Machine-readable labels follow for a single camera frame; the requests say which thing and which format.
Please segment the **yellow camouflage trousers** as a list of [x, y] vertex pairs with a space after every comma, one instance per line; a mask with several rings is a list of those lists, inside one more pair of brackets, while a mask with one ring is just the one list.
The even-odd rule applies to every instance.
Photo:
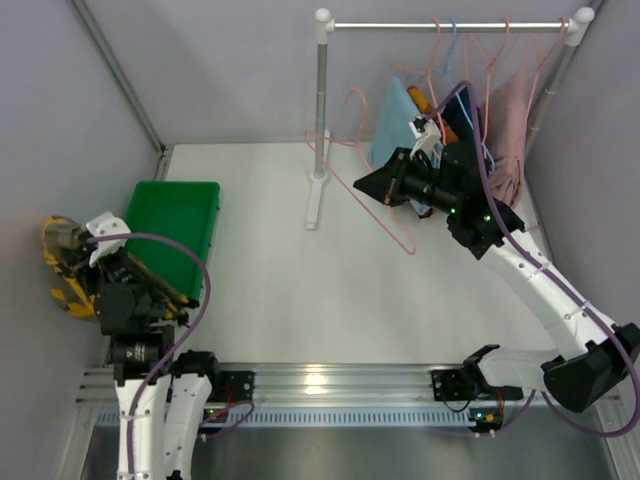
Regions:
[[199, 301], [170, 286], [129, 251], [133, 281], [105, 284], [97, 295], [77, 295], [73, 289], [72, 247], [81, 239], [88, 243], [89, 238], [84, 227], [66, 217], [52, 216], [43, 226], [50, 293], [65, 312], [79, 319], [99, 320], [105, 335], [141, 333], [159, 321], [175, 321], [181, 326], [188, 323], [187, 311], [197, 308]]

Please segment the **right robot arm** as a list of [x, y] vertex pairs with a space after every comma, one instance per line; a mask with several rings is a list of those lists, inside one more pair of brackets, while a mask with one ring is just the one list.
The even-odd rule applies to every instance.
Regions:
[[465, 367], [480, 389], [537, 390], [581, 413], [628, 377], [623, 358], [638, 358], [639, 328], [617, 324], [571, 287], [518, 215], [488, 199], [482, 177], [468, 143], [446, 146], [438, 168], [427, 166], [422, 152], [398, 147], [354, 187], [389, 207], [416, 201], [445, 213], [452, 237], [510, 287], [551, 337], [547, 351], [486, 346], [469, 356]]

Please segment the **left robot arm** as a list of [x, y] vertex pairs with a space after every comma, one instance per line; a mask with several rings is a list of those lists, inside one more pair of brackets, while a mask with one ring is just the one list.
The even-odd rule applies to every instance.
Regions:
[[189, 479], [203, 409], [216, 388], [219, 364], [210, 351], [179, 349], [210, 302], [211, 279], [191, 250], [156, 234], [202, 271], [204, 296], [186, 297], [128, 252], [131, 235], [88, 237], [83, 275], [95, 290], [93, 310], [110, 340], [119, 408], [119, 479]]

